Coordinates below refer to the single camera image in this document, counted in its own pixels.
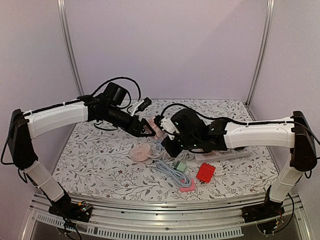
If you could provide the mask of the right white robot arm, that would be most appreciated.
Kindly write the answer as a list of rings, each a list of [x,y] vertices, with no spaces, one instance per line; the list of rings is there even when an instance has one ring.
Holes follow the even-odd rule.
[[[173,158],[182,151],[208,154],[244,147],[266,147],[278,170],[278,177],[267,188],[263,203],[242,208],[245,223],[261,221],[284,213],[283,202],[306,172],[318,163],[320,143],[305,115],[261,121],[239,121],[229,117],[208,117],[183,106],[171,117],[161,112],[156,123],[168,136],[162,146]]]

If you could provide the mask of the pink plug adapter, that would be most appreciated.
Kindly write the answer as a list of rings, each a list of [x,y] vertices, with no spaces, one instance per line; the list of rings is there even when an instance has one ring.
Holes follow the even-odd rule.
[[[191,185],[189,187],[180,187],[179,190],[182,192],[182,193],[186,193],[186,192],[192,192],[194,191],[196,188],[196,185],[195,185],[195,182],[193,179],[191,179]]]

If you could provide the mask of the round pink power socket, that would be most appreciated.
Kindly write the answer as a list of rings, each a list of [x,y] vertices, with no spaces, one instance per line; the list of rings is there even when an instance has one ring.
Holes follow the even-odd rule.
[[[150,160],[152,148],[148,143],[139,143],[130,150],[130,158],[132,161],[141,163]]]

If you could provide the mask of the red cube socket adapter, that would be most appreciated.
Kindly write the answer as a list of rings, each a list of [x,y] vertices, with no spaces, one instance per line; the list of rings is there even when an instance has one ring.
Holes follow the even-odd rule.
[[[215,173],[216,167],[202,163],[197,172],[196,178],[204,183],[209,183]]]

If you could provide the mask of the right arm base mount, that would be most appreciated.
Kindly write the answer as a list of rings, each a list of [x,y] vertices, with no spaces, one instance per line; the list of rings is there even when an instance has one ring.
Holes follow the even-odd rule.
[[[241,216],[245,223],[256,223],[257,229],[264,235],[272,235],[284,223],[284,207],[281,203],[268,203],[245,206],[241,209]]]

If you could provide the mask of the green plug adapter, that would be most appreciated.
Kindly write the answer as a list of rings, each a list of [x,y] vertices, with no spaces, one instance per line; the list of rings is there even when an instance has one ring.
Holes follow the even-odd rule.
[[[177,161],[174,165],[174,169],[180,173],[184,173],[187,169],[187,165],[183,162]]]

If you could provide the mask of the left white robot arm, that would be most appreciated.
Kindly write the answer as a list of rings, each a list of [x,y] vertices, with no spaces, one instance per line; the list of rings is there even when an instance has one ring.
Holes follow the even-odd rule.
[[[128,113],[111,99],[101,95],[83,95],[36,110],[22,111],[17,108],[11,113],[3,150],[9,150],[12,159],[10,164],[24,173],[23,179],[31,181],[50,201],[50,213],[75,220],[89,217],[92,210],[90,204],[85,201],[72,202],[68,192],[43,163],[34,142],[57,129],[93,121],[105,121],[136,138],[154,136],[155,132],[148,121],[137,115],[151,103],[148,97],[139,100]]]

